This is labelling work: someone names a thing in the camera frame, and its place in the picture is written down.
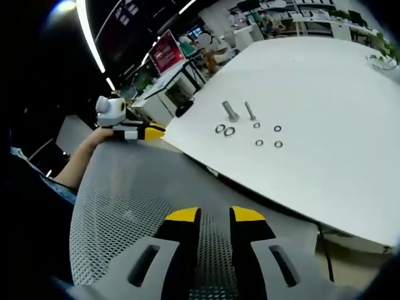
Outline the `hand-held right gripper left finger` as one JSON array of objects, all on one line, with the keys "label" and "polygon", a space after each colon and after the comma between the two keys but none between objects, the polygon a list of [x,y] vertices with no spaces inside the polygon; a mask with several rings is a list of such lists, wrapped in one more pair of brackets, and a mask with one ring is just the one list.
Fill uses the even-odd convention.
[{"label": "hand-held right gripper left finger", "polygon": [[95,299],[187,299],[196,273],[201,209],[167,215],[156,233],[112,259],[91,284]]}]

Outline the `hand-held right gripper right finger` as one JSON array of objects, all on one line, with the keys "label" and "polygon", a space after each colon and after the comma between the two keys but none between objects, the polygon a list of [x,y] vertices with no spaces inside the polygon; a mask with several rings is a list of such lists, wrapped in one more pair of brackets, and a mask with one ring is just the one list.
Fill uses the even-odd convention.
[{"label": "hand-held right gripper right finger", "polygon": [[229,209],[232,265],[242,299],[346,299],[323,277],[314,257],[276,237],[266,218],[240,206]]}]

